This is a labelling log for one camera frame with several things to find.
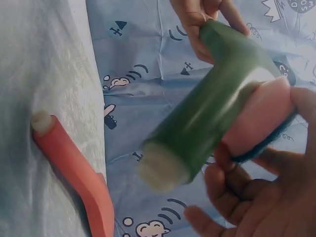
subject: sponge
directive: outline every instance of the sponge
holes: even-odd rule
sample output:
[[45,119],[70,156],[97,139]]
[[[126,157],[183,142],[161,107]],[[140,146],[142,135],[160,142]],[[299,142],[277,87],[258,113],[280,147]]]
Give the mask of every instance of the sponge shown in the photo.
[[265,82],[252,93],[222,142],[239,162],[246,154],[249,159],[283,132],[294,118],[294,109],[286,77]]

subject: wrinkled fabric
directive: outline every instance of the wrinkled fabric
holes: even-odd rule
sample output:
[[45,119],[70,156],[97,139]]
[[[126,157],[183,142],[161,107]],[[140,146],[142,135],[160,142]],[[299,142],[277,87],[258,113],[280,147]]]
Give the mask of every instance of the wrinkled fabric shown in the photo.
[[[234,2],[250,37],[291,85],[315,89],[315,0]],[[87,11],[106,103],[106,162],[115,236],[197,236],[183,216],[184,207],[191,204],[230,226],[206,196],[203,171],[191,184],[165,195],[153,193],[135,172],[142,158],[141,142],[211,68],[194,55],[169,0],[87,0]],[[219,20],[227,23],[222,15]],[[272,146],[304,152],[306,137],[307,124],[298,116]],[[275,178],[251,162],[244,167],[255,178]]]
[[87,237],[82,201],[33,142],[45,109],[105,175],[103,97],[83,0],[0,1],[0,236]]

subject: orange rubber tube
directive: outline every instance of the orange rubber tube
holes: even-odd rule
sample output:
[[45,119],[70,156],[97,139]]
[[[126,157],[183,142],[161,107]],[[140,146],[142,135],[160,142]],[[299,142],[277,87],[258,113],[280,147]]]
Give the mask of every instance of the orange rubber tube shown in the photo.
[[114,208],[103,175],[93,170],[57,117],[39,112],[31,125],[38,146],[80,195],[92,236],[113,237]]

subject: green cylinder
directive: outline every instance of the green cylinder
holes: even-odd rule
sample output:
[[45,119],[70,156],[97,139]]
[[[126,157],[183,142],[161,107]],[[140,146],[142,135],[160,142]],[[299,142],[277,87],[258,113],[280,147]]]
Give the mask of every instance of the green cylinder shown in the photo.
[[280,76],[251,39],[214,20],[200,38],[215,65],[142,146],[141,178],[159,191],[191,182],[230,128],[254,86]]

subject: white cap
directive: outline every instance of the white cap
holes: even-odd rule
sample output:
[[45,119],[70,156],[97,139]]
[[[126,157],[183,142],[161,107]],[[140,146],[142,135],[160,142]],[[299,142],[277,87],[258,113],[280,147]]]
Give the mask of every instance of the white cap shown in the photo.
[[51,126],[52,118],[46,111],[39,111],[31,118],[31,126],[38,133],[45,133]]
[[138,173],[153,189],[168,192],[189,181],[190,173],[181,159],[165,146],[149,142],[143,147]]

